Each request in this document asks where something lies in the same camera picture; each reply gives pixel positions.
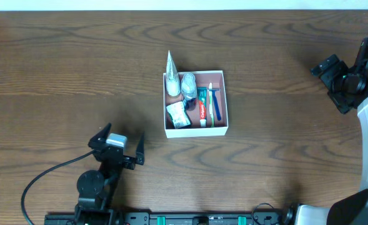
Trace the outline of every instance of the red and teal toothpaste tube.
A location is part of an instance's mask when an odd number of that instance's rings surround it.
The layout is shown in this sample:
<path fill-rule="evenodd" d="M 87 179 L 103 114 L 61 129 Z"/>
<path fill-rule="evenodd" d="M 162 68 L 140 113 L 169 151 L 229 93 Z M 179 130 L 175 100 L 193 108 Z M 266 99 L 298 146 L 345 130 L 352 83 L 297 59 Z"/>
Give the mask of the red and teal toothpaste tube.
<path fill-rule="evenodd" d="M 206 127 L 206 97 L 207 97 L 207 88 L 198 87 L 197 98 L 199 99 L 199 114 L 201 119 L 201 128 Z"/>

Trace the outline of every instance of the white toothbrush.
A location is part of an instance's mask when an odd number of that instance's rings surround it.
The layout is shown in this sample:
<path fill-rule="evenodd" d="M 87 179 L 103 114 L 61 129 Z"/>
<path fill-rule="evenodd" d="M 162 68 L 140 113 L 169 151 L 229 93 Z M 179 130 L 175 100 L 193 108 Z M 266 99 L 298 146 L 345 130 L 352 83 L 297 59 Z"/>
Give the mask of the white toothbrush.
<path fill-rule="evenodd" d="M 209 99 L 210 99 L 210 104 L 209 104 L 209 113 L 210 113 L 210 118 L 211 118 L 211 127 L 214 127 L 214 115 L 213 115 L 213 98 L 212 98 L 212 84 L 209 84 Z"/>

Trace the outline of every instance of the wooden table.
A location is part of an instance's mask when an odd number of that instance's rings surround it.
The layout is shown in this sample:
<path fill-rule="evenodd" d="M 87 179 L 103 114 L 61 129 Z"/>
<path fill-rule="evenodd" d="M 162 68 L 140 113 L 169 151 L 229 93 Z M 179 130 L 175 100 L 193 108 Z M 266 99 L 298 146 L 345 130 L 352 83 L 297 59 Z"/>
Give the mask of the wooden table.
<path fill-rule="evenodd" d="M 25 224 L 28 182 L 88 152 L 108 122 L 131 150 L 147 135 L 115 207 L 329 207 L 359 188 L 361 129 L 309 69 L 334 53 L 352 65 L 366 36 L 368 11 L 0 12 L 0 224 Z M 224 71 L 225 136 L 166 139 L 168 50 L 179 71 Z M 73 211 L 79 175 L 98 166 L 87 157 L 41 178 L 26 198 L 34 222 Z"/>

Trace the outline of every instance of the toothpaste cap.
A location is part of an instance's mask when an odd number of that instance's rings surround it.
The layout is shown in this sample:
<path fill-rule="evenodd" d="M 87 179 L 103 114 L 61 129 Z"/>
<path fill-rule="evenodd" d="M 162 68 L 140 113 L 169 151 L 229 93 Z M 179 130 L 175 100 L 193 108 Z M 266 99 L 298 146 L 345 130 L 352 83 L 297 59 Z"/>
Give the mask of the toothpaste cap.
<path fill-rule="evenodd" d="M 205 128 L 205 127 L 206 127 L 206 120 L 201 119 L 201 128 Z"/>

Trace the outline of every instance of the box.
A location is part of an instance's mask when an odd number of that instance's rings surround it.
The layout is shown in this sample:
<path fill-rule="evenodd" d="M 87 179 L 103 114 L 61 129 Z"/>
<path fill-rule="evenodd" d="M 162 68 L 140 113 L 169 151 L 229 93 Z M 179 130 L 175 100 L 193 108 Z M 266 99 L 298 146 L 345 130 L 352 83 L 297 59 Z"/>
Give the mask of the box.
<path fill-rule="evenodd" d="M 179 78 L 182 79 L 183 75 L 189 72 L 179 72 Z M 196 102 L 196 107 L 192 111 L 187 111 L 187 115 L 191 120 L 191 128 L 174 129 L 174 125 L 168 116 L 166 106 L 182 101 L 184 98 L 180 94 L 178 97 L 171 97 L 166 92 L 166 74 L 163 74 L 163 97 L 164 97 L 164 130 L 167 138 L 188 138 L 188 137 L 203 137 L 203 136 L 223 136 L 228 130 L 228 110 L 227 110 L 227 98 L 226 88 L 224 84 L 224 75 L 222 71 L 196 71 L 190 72 L 195 75 L 197 87 L 207 87 L 212 83 L 212 87 L 219 88 L 220 91 L 216 91 L 216 98 L 219 105 L 219 111 L 221 120 L 217 120 L 216 109 L 213 103 L 213 114 L 214 114 L 214 128 L 211 128 L 211 119 L 209 114 L 210 97 L 207 92 L 206 97 L 206 128 L 201 128 L 200 117 L 199 117 L 199 101 Z"/>

